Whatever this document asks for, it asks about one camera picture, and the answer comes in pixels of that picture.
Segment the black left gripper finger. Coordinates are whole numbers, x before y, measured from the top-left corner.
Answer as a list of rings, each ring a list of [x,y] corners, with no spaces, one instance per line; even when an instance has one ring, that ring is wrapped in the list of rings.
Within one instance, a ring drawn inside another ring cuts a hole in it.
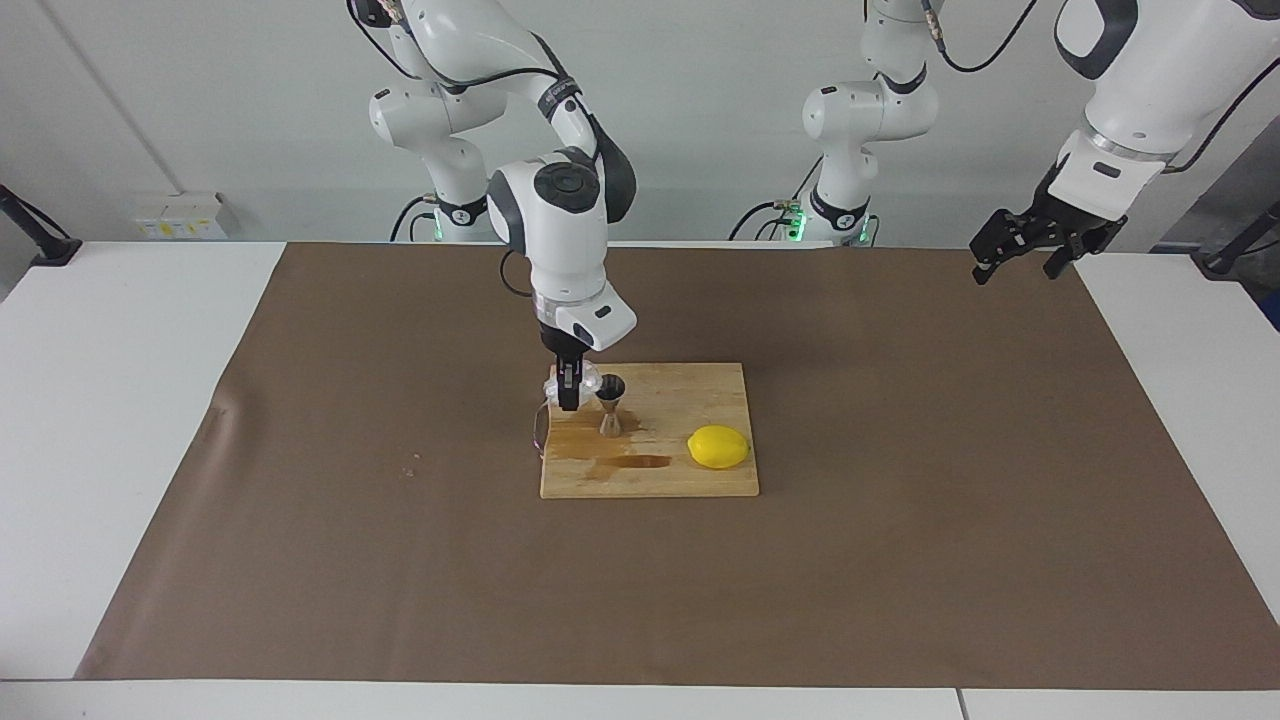
[[[1085,255],[1103,252],[1125,224],[1125,222],[1105,222],[1088,231],[1056,225],[1047,238],[1047,247],[1051,247],[1052,252],[1042,266],[1044,275],[1056,281],[1073,263]]]
[[[987,284],[1002,264],[1044,247],[1050,237],[1051,219],[1047,217],[1007,209],[993,211],[968,245],[975,261],[973,279],[978,286]]]

